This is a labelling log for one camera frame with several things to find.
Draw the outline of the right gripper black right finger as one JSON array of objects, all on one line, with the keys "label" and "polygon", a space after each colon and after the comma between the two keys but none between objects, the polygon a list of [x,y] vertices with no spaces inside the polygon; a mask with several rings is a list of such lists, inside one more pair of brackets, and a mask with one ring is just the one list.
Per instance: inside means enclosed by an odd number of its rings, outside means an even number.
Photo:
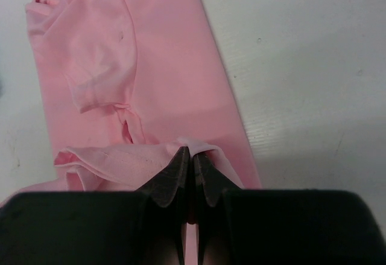
[{"label": "right gripper black right finger", "polygon": [[239,190],[216,169],[207,154],[193,157],[194,220],[197,225],[198,264],[230,264],[230,242],[223,193]]}]

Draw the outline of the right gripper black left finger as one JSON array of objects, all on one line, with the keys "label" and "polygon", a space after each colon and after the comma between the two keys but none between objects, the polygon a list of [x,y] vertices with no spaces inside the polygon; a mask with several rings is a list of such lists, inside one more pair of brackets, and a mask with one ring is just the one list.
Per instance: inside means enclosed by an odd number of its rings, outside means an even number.
[{"label": "right gripper black left finger", "polygon": [[185,263],[189,165],[189,149],[180,147],[165,168],[135,191],[133,264]]}]

